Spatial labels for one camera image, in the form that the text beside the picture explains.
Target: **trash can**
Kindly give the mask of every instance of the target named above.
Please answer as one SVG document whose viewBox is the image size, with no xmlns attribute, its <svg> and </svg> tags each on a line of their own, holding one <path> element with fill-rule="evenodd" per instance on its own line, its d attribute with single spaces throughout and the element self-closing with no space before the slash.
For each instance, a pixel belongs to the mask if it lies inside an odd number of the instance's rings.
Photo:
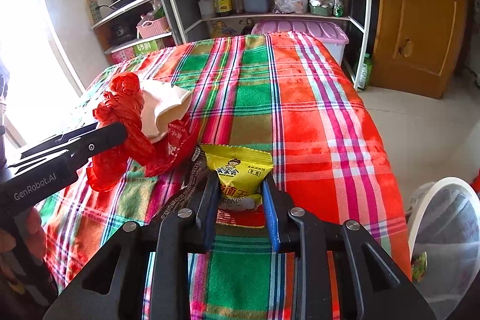
<svg viewBox="0 0 480 320">
<path fill-rule="evenodd" d="M 480 200 L 468 183 L 444 178 L 421 186 L 411 198 L 410 257 L 424 251 L 427 268 L 414 285 L 445 320 L 480 268 Z"/>
</svg>

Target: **human hand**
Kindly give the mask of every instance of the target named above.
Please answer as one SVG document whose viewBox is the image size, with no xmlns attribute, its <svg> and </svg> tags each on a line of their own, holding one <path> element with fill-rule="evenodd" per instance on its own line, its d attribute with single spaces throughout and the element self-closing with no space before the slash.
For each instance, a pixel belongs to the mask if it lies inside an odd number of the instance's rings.
<svg viewBox="0 0 480 320">
<path fill-rule="evenodd" d="M 45 232 L 43 232 L 41 222 L 42 219 L 40 218 L 40 214 L 38 213 L 37 209 L 32 207 L 26 220 L 26 228 L 29 236 L 25 240 L 25 244 L 31 254 L 38 259 L 42 259 L 47 253 L 47 240 Z M 3 271 L 5 276 L 13 282 L 16 280 L 15 274 L 3 261 L 2 252 L 11 251 L 15 248 L 15 246 L 15 239 L 3 229 L 0 229 L 0 270 Z"/>
</svg>

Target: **cartoon girl logo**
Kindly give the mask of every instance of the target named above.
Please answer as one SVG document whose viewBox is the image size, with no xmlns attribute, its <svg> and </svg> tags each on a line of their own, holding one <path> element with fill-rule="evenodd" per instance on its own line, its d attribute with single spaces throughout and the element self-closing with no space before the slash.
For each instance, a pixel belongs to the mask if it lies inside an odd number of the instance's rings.
<svg viewBox="0 0 480 320">
<path fill-rule="evenodd" d="M 241 161 L 239 159 L 230 159 L 226 165 L 217 169 L 217 173 L 220 175 L 235 176 L 239 173 L 235 167 L 240 163 Z"/>
</svg>

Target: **green bottle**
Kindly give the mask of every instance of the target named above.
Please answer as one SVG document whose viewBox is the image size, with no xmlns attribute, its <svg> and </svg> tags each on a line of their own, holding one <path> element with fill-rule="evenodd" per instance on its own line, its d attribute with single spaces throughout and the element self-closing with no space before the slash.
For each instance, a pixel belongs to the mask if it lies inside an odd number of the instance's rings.
<svg viewBox="0 0 480 320">
<path fill-rule="evenodd" d="M 360 81 L 358 82 L 359 84 L 358 88 L 362 91 L 365 91 L 365 89 L 368 86 L 372 65 L 373 63 L 371 62 L 370 55 L 366 53 L 365 57 L 363 58 L 363 66 L 361 68 Z"/>
</svg>

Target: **purple plastic lid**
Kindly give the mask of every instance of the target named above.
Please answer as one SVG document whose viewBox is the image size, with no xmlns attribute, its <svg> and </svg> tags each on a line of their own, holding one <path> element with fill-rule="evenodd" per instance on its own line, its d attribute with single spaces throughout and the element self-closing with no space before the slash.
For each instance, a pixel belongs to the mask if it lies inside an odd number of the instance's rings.
<svg viewBox="0 0 480 320">
<path fill-rule="evenodd" d="M 303 19 L 265 20 L 255 24 L 251 34 L 267 34 L 283 31 L 297 31 L 309 34 L 323 43 L 348 44 L 349 38 L 333 22 Z"/>
</svg>

